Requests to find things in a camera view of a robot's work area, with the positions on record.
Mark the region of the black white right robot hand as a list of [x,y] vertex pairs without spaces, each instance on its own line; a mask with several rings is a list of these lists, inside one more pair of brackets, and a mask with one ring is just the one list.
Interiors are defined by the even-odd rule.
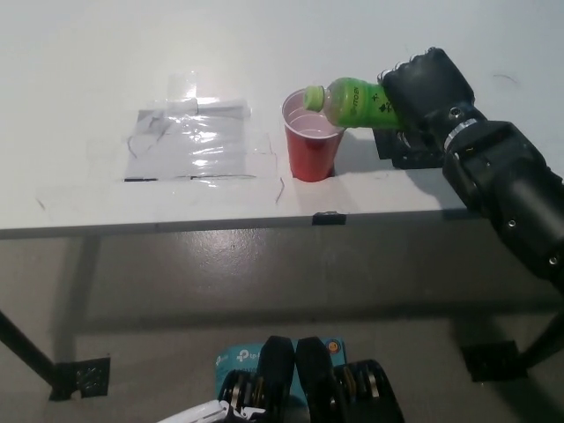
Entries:
[[440,147],[459,124],[485,119],[474,105],[474,91],[441,48],[430,48],[396,65],[378,82],[400,122],[432,137]]

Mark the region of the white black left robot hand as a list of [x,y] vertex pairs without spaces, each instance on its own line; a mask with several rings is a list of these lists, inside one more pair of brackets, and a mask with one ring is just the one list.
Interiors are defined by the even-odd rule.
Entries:
[[261,408],[237,409],[227,401],[212,400],[162,419],[159,423],[257,422],[266,417],[266,410]]

